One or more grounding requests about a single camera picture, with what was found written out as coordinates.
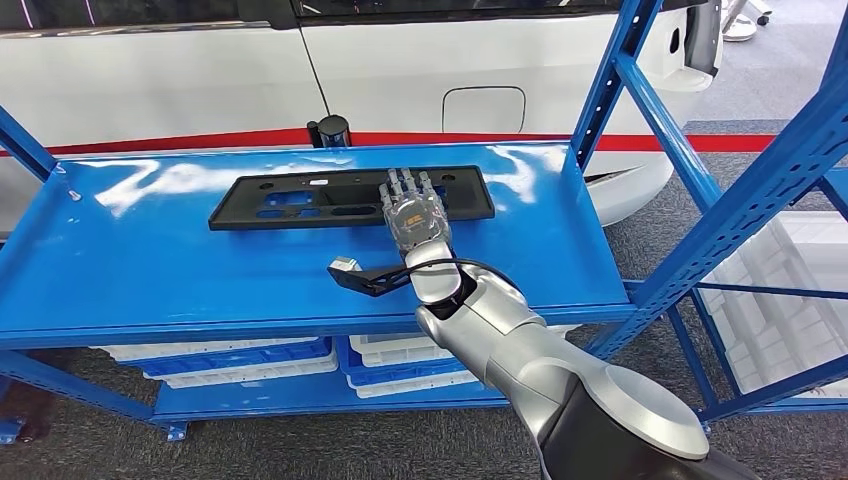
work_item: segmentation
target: blue plastic bin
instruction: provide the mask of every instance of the blue plastic bin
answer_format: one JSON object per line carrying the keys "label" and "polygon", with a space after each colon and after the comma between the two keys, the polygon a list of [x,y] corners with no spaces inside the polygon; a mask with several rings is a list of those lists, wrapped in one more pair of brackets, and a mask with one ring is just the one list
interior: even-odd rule
{"label": "blue plastic bin", "polygon": [[308,342],[286,343],[224,352],[144,358],[118,363],[138,367],[144,370],[147,375],[158,377],[219,368],[321,358],[330,355],[332,349],[333,342],[331,337],[319,337],[317,340]]}
{"label": "blue plastic bin", "polygon": [[465,370],[465,365],[455,358],[366,367],[362,364],[362,356],[350,347],[348,337],[335,337],[335,341],[339,369],[348,376],[350,384],[357,387]]}

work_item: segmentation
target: black cylindrical object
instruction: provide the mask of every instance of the black cylindrical object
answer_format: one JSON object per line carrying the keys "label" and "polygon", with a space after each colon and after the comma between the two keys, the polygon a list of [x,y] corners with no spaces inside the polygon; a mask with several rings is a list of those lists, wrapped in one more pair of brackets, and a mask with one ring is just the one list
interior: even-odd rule
{"label": "black cylindrical object", "polygon": [[306,131],[309,132],[309,141],[312,142],[313,148],[322,148],[321,134],[318,133],[318,122],[310,120],[306,123]]}
{"label": "black cylindrical object", "polygon": [[349,147],[350,125],[339,115],[324,117],[318,122],[318,135],[323,147]]}

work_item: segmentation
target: gray carpet floor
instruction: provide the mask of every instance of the gray carpet floor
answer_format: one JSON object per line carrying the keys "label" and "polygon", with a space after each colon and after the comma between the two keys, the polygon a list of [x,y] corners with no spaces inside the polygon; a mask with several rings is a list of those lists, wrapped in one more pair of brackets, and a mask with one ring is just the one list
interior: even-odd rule
{"label": "gray carpet floor", "polygon": [[[773,6],[777,13],[767,29],[750,43],[726,47],[719,82],[696,116],[700,121],[691,122],[688,131],[777,132],[815,91],[827,58],[820,50],[829,51],[835,35],[833,18],[844,11],[845,1],[778,0]],[[774,60],[790,53],[785,63]],[[775,68],[785,75],[778,75]],[[768,82],[788,83],[764,87]],[[749,101],[761,88],[774,92],[772,99]],[[724,187],[753,158],[704,155]],[[831,207],[821,195],[811,194],[795,208]],[[647,207],[606,230],[622,275],[646,276],[696,219],[691,199],[673,178]],[[726,394],[691,308],[684,305],[683,313],[702,358],[710,359],[711,377]],[[591,333],[590,328],[581,328],[569,338],[580,343]],[[151,401],[155,394],[153,382],[141,379],[135,370],[117,367],[99,351],[35,355],[140,400]],[[649,327],[615,360],[656,379],[690,404],[700,401],[664,320]],[[50,425],[50,433],[32,444],[0,448],[0,479],[537,479],[539,475],[530,440],[508,409],[196,422],[189,439],[179,444],[165,443],[153,429],[26,386],[13,388],[0,411],[26,413]],[[763,478],[848,478],[845,414],[737,417],[714,424],[710,438],[714,447]]]}

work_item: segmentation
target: black cable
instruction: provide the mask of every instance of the black cable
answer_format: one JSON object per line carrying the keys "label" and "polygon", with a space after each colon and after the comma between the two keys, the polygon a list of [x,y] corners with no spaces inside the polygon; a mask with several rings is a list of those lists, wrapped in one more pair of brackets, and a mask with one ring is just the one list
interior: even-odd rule
{"label": "black cable", "polygon": [[413,267],[407,267],[407,268],[404,268],[404,269],[401,269],[401,270],[395,270],[393,272],[388,272],[384,275],[381,275],[379,278],[380,279],[385,278],[386,282],[394,283],[398,278],[409,275],[409,274],[415,272],[416,270],[420,270],[422,268],[427,268],[427,267],[432,267],[433,265],[444,265],[444,264],[472,265],[472,266],[475,266],[475,267],[482,268],[483,270],[486,270],[487,272],[493,273],[496,276],[500,277],[500,279],[503,280],[504,282],[508,283],[509,286],[511,286],[512,288],[521,292],[521,289],[518,288],[518,285],[516,285],[515,282],[513,282],[508,276],[506,276],[505,273],[501,272],[497,268],[492,267],[490,265],[486,265],[483,262],[478,262],[477,260],[469,260],[469,259],[466,259],[466,258],[439,258],[439,259],[436,259],[436,260],[429,260],[429,261],[426,261],[426,262],[423,262],[423,263],[419,263],[418,265],[415,265]]}

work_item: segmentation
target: car window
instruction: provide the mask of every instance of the car window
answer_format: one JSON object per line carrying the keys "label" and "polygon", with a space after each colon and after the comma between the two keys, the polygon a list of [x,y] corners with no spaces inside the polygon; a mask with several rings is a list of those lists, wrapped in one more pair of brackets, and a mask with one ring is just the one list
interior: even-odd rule
{"label": "car window", "polygon": [[[663,8],[671,10],[706,3],[707,0],[665,0]],[[616,11],[622,0],[294,0],[301,18],[397,13],[435,13],[498,10],[591,14]]]}
{"label": "car window", "polygon": [[0,0],[0,29],[41,30],[238,20],[236,0]]}

